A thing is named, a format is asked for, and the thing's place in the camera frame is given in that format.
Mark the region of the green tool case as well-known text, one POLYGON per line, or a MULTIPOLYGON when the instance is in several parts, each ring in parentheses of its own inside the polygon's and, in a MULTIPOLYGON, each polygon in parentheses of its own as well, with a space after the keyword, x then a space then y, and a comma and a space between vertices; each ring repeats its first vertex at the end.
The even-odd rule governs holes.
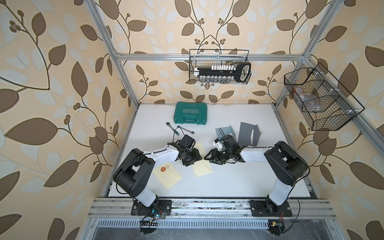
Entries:
POLYGON ((174 113, 175 124, 206 125, 208 106, 205 103, 178 102, 174 113))

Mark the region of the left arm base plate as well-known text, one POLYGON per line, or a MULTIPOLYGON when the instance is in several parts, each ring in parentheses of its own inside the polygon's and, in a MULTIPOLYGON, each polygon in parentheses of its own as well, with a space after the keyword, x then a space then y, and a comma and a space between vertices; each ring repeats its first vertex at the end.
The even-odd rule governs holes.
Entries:
POLYGON ((134 199, 131 210, 132 216, 170 216, 172 211, 172 201, 165 199, 156 199, 149 207, 134 199))

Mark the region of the black socket set holder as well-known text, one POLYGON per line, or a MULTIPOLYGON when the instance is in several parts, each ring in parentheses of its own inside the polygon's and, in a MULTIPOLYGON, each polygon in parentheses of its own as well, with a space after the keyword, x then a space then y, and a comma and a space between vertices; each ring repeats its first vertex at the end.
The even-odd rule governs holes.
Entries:
POLYGON ((203 83, 246 84, 252 76, 251 63, 232 62, 225 65, 194 68, 192 76, 203 83))

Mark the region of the clear plastic bag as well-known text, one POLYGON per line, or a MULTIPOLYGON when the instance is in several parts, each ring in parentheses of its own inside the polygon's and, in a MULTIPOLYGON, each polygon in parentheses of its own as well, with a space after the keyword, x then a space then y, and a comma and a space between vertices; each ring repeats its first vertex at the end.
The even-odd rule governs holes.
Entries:
POLYGON ((319 97, 311 93, 305 93, 300 87, 295 88, 295 93, 301 101, 302 110, 305 112, 320 112, 322 110, 319 97))

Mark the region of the dark grey envelope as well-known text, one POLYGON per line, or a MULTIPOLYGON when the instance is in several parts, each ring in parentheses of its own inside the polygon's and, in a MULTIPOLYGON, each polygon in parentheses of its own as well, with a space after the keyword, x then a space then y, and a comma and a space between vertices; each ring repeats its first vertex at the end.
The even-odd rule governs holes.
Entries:
POLYGON ((252 125, 241 122, 238 136, 238 144, 240 147, 257 147, 261 131, 258 125, 252 125))

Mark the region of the light blue envelope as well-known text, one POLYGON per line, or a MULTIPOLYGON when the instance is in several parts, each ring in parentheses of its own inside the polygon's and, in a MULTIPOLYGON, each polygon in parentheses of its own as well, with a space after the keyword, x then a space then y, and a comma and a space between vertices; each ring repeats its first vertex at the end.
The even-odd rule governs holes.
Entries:
POLYGON ((226 135, 231 135, 235 139, 235 141, 237 140, 236 133, 235 133, 234 129, 231 126, 216 128, 215 131, 216 131, 216 134, 217 134, 217 138, 219 140, 221 140, 221 138, 223 138, 226 135))

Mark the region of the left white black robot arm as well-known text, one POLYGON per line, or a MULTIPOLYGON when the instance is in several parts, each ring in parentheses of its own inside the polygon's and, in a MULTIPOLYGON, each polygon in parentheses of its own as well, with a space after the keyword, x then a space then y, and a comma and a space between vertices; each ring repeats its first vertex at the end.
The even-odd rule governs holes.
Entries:
POLYGON ((166 164, 177 160, 186 167, 202 160, 196 141, 188 135, 181 140, 168 143, 166 147, 143 152, 132 149, 113 174, 113 181, 120 194, 127 194, 145 208, 155 208, 158 196, 147 187, 156 164, 166 164))

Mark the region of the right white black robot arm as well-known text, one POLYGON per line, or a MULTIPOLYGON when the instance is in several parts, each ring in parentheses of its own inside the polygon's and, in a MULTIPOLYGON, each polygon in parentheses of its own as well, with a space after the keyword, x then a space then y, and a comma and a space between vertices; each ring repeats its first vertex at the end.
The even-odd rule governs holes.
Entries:
POLYGON ((214 148, 204 157, 210 163, 269 163, 277 177, 266 197, 266 206, 271 209, 285 204, 295 185, 310 173, 307 162, 284 141, 271 147, 240 146, 232 135, 226 135, 214 140, 213 145, 214 148))

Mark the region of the yellow envelope red seal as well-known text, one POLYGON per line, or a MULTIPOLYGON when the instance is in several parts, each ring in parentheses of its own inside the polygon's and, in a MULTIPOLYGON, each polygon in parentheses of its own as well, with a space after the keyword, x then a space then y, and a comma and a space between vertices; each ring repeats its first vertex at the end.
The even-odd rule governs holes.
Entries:
POLYGON ((180 173, 171 163, 156 167, 154 169, 154 174, 167 191, 182 179, 180 173))

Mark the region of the aluminium rail front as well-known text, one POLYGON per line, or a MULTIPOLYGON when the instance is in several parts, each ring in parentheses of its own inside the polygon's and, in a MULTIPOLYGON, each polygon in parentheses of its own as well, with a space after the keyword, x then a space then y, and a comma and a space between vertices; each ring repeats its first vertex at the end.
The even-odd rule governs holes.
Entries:
MULTIPOLYGON (((327 200, 290 199, 276 215, 268 215, 251 199, 161 199, 171 201, 162 205, 162 213, 173 219, 279 219, 335 220, 336 214, 327 200)), ((129 198, 96 198, 88 217, 128 218, 140 211, 137 200, 129 198)))

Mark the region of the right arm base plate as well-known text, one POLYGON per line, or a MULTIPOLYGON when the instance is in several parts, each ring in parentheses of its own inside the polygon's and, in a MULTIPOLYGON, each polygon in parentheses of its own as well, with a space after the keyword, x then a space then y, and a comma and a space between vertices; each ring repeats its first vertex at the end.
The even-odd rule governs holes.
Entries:
POLYGON ((253 217, 292 217, 291 207, 288 201, 282 205, 275 204, 269 196, 264 200, 250 200, 253 217))

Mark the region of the silver combination wrench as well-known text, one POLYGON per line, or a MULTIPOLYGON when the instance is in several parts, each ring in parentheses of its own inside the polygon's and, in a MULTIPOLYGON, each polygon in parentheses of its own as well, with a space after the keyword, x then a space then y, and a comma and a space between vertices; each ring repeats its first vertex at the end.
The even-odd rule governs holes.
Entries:
POLYGON ((183 128, 183 127, 181 127, 181 126, 178 126, 178 128, 181 129, 181 130, 183 130, 183 131, 185 131, 185 132, 188 132, 188 133, 190 133, 190 134, 192 134, 192 135, 195 134, 194 131, 190 131, 190 130, 188 130, 188 129, 186 129, 186 128, 183 128))

